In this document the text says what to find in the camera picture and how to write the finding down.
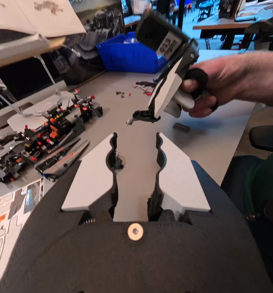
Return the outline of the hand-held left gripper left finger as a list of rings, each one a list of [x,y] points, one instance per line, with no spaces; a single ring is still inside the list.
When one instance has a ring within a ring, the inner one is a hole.
[[[62,211],[88,211],[96,218],[98,211],[108,211],[114,217],[118,202],[116,163],[117,133],[108,135],[80,160]]]

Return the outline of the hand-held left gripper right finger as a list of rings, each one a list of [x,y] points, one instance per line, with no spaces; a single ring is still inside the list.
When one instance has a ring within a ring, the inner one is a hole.
[[[147,203],[149,221],[158,221],[161,213],[171,210],[179,221],[187,211],[211,210],[193,163],[163,133],[156,134],[157,163],[154,191]]]

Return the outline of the black lego beam with connector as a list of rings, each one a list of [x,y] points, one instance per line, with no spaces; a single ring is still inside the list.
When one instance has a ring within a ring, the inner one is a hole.
[[[160,116],[155,118],[154,111],[150,110],[137,110],[135,111],[132,116],[126,121],[127,125],[132,125],[133,122],[136,121],[143,121],[149,123],[155,123],[160,120]]]

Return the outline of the black printed lego block assembly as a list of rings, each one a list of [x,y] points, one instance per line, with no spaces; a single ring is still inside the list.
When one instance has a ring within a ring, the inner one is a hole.
[[[118,153],[115,155],[115,164],[114,164],[114,169],[115,170],[122,170],[124,168],[123,166],[123,160],[119,156]]]

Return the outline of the person's right forearm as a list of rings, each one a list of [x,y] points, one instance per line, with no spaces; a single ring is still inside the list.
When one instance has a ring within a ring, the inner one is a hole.
[[[242,58],[236,97],[273,107],[273,52],[247,53]]]

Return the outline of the pile of black lego pieces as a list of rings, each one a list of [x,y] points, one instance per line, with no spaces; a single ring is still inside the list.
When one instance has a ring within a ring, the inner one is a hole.
[[[153,81],[136,82],[136,85],[145,86],[146,88],[147,87],[155,88],[158,82],[159,82],[159,79],[153,79]]]

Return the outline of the large lego car chassis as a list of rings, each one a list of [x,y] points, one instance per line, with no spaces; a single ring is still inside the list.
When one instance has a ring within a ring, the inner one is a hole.
[[[0,183],[15,181],[28,166],[79,137],[86,122],[102,117],[103,108],[94,95],[82,98],[78,89],[71,93],[72,104],[65,109],[60,104],[47,111],[47,122],[39,128],[25,126],[24,132],[17,132],[8,126],[0,130]]]

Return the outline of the person's right hand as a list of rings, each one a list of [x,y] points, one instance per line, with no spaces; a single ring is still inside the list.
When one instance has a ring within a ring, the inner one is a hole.
[[[209,116],[219,105],[233,100],[233,86],[243,73],[244,56],[241,54],[223,56],[199,62],[190,66],[190,70],[201,69],[208,75],[206,92],[195,100],[194,107],[182,110],[188,112],[191,117],[204,118]]]

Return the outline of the black tile with orange stripe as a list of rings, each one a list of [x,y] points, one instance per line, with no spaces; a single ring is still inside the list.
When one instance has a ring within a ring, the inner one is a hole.
[[[173,125],[173,128],[174,128],[174,129],[177,129],[177,130],[179,130],[179,131],[186,132],[186,133],[190,131],[190,127],[189,127],[189,126],[183,125],[183,124],[181,124],[181,123],[175,123],[175,124]]]

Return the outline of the person's dark blue trousers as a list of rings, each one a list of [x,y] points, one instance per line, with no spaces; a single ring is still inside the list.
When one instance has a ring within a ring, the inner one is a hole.
[[[221,188],[246,218],[273,285],[273,200],[267,201],[258,214],[248,213],[244,203],[246,173],[261,160],[263,159],[256,156],[234,157],[223,179]]]

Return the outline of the wooden workshop table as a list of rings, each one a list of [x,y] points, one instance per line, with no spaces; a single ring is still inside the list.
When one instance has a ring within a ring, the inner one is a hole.
[[[201,31],[201,39],[210,39],[215,35],[223,36],[223,44],[220,47],[222,50],[231,50],[233,46],[236,46],[236,50],[248,49],[255,33],[249,33],[246,29],[255,21],[257,20],[234,21],[210,17],[194,25],[193,30]]]

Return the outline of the dark printed cardboard box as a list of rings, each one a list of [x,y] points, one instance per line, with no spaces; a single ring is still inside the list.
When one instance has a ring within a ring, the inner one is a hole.
[[[97,45],[125,31],[121,0],[70,1],[70,4],[86,33],[71,46],[80,57],[67,48],[59,50],[64,57],[71,53],[67,59],[68,71],[61,74],[67,86],[79,85],[104,72]]]

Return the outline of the white sticker sheet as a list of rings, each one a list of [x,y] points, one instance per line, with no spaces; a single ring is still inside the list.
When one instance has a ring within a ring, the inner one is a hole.
[[[22,228],[44,196],[44,189],[42,178],[0,197],[0,280]]]

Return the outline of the white paper sheet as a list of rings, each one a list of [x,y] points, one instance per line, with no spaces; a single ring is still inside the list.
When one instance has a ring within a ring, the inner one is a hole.
[[[17,132],[24,132],[25,126],[28,129],[35,130],[47,122],[47,111],[57,108],[60,104],[63,109],[72,104],[71,99],[74,95],[68,91],[61,91],[61,95],[54,94],[33,106],[25,109],[23,114],[15,114],[11,116],[7,123]]]

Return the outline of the open instruction booklet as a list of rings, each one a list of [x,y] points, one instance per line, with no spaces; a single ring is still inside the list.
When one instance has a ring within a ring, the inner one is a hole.
[[[66,0],[0,0],[0,30],[46,38],[86,32]]]

